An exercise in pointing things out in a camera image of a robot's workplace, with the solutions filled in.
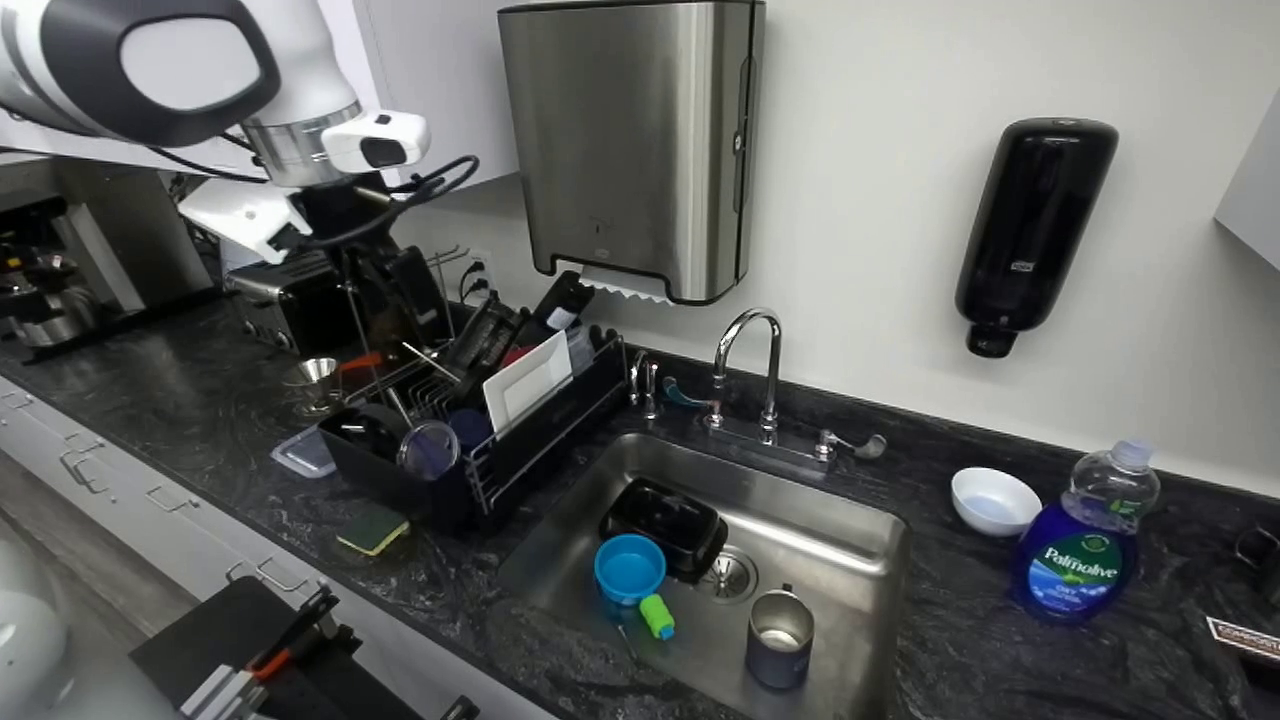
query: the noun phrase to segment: white bowl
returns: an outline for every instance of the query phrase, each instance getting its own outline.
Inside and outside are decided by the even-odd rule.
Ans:
[[[960,466],[952,476],[952,503],[983,534],[1022,534],[1046,508],[1024,480],[996,466]]]

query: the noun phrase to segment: sink basin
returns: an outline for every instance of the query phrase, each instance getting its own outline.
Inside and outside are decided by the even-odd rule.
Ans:
[[[619,631],[594,583],[600,517],[639,476],[727,519],[711,572],[666,583],[682,622],[672,643],[649,638],[639,622]],[[868,503],[629,433],[528,530],[499,583],[748,717],[883,717],[901,538],[904,522]],[[798,692],[770,692],[745,673],[753,599],[782,583],[817,617],[807,683]]]

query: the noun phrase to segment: drain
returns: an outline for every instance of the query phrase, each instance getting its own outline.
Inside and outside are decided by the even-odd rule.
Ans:
[[[710,589],[715,599],[740,599],[753,596],[761,583],[761,572],[748,553],[737,542],[723,542],[700,589]]]

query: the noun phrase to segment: bottle label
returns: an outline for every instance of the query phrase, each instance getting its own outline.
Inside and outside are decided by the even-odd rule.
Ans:
[[[1028,564],[1028,589],[1047,611],[1086,611],[1119,580],[1119,542],[1106,530],[1072,530],[1040,547]]]

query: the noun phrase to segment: backsplash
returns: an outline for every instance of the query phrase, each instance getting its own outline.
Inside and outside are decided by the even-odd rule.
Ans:
[[[1214,212],[1280,82],[1280,4],[770,8],[753,277],[711,307],[597,299],[637,342],[710,358],[748,305],[790,325],[785,375],[1034,439],[1150,435],[1155,462],[1280,494],[1280,280]],[[963,353],[956,277],[1006,123],[1119,126],[1051,321],[1006,362]],[[399,224],[470,245],[536,299],[521,184]],[[764,331],[740,369],[764,369]]]

